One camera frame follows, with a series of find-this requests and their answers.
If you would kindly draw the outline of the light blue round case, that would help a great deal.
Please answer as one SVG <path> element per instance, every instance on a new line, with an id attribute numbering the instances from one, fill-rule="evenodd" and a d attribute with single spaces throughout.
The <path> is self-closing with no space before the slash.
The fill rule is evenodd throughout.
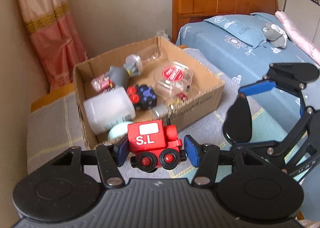
<path id="1" fill-rule="evenodd" d="M 108 132 L 107 139 L 113 140 L 118 137 L 124 136 L 125 134 L 127 134 L 127 130 L 128 130 L 127 126 L 132 123 L 133 123 L 132 121 L 125 121 L 125 122 L 118 123 L 117 125 L 115 125 L 110 129 L 110 131 Z"/>

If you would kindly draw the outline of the white wall socket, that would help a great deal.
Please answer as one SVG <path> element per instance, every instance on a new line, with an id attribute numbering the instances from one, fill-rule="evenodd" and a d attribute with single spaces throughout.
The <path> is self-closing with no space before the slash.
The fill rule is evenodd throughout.
<path id="1" fill-rule="evenodd" d="M 160 37 L 168 37 L 167 35 L 167 30 L 166 29 L 163 29 L 163 30 L 159 30 L 156 32 L 156 36 L 160 36 Z"/>

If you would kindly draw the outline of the pink folded cloth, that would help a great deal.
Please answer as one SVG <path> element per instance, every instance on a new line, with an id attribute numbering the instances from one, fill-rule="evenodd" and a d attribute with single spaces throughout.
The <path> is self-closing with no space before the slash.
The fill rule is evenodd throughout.
<path id="1" fill-rule="evenodd" d="M 319 65 L 319 49 L 295 27 L 294 23 L 283 11 L 276 11 L 275 17 L 283 25 L 290 40 Z"/>

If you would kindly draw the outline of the black blue toy cube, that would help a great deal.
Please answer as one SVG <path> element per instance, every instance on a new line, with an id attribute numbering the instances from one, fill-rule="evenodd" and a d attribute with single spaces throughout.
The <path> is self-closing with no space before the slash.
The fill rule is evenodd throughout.
<path id="1" fill-rule="evenodd" d="M 128 86 L 126 93 L 135 110 L 149 110 L 157 105 L 157 95 L 152 86 L 145 84 Z"/>

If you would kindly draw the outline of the white green-label bottle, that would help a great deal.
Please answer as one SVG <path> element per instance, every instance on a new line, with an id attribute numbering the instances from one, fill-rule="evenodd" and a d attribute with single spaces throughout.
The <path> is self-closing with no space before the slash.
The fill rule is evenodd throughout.
<path id="1" fill-rule="evenodd" d="M 108 132 L 115 125 L 136 117 L 135 108 L 121 86 L 84 101 L 88 123 L 96 135 Z"/>

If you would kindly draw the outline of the clear box red label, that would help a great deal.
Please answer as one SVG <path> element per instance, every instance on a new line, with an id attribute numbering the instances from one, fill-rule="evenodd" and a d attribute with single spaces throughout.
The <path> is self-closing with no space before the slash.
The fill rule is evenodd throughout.
<path id="1" fill-rule="evenodd" d="M 193 81 L 193 71 L 178 62 L 166 62 L 153 73 L 155 92 L 163 97 L 187 93 Z"/>

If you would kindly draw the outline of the grey plush toy on bed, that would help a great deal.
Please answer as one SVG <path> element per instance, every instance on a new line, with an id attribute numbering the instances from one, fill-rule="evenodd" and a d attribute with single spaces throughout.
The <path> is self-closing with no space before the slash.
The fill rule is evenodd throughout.
<path id="1" fill-rule="evenodd" d="M 278 25 L 265 23 L 263 27 L 263 34 L 274 47 L 285 49 L 287 46 L 287 33 Z"/>

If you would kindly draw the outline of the blue floral pillow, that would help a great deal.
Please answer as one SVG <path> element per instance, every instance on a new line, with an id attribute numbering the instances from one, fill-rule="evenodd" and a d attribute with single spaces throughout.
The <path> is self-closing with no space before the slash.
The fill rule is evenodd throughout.
<path id="1" fill-rule="evenodd" d="M 204 19 L 204 21 L 225 30 L 253 48 L 259 47 L 267 41 L 263 34 L 265 24 L 274 24 L 272 20 L 259 14 L 217 15 Z"/>

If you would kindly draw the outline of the red wooden toy train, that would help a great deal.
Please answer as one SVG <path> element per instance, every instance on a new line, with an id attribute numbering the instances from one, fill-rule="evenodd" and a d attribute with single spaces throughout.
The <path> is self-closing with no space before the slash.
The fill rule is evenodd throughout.
<path id="1" fill-rule="evenodd" d="M 172 170 L 187 159 L 175 125 L 162 120 L 131 123 L 127 127 L 131 166 L 146 173 Z"/>

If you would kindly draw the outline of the pink curtain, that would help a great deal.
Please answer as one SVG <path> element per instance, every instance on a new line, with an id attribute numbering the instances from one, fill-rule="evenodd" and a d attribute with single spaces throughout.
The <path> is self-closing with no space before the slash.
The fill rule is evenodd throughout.
<path id="1" fill-rule="evenodd" d="M 75 29 L 67 0 L 18 2 L 51 90 L 72 83 L 73 69 L 87 60 L 87 53 Z"/>

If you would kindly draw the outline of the clear plastic jar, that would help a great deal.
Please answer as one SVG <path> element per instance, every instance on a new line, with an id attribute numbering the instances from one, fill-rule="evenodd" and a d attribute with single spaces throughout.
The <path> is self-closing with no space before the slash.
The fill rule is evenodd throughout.
<path id="1" fill-rule="evenodd" d="M 138 51 L 137 56 L 139 56 L 143 65 L 154 63 L 163 57 L 159 46 L 156 44 L 149 45 Z"/>

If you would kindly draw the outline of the grey shark plush toy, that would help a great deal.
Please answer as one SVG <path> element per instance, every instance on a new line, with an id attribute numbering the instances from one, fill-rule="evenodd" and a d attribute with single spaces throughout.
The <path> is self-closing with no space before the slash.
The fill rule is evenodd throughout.
<path id="1" fill-rule="evenodd" d="M 114 87 L 127 88 L 130 76 L 124 67 L 110 66 L 109 71 L 105 73 L 106 77 L 113 83 Z"/>

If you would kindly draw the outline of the glass bottle gold capsules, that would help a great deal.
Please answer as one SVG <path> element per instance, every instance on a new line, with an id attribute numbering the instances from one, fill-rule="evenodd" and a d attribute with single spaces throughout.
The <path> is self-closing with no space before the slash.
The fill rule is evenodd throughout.
<path id="1" fill-rule="evenodd" d="M 124 68 L 130 77 L 138 76 L 143 71 L 142 59 L 138 55 L 131 54 L 125 59 Z"/>

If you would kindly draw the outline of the brown cardboard box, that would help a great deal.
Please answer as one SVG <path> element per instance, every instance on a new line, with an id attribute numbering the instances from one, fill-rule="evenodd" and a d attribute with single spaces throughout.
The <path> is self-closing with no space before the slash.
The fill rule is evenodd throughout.
<path id="1" fill-rule="evenodd" d="M 161 119 L 182 130 L 216 110 L 223 80 L 163 37 L 128 44 L 73 70 L 85 147 L 125 122 Z"/>

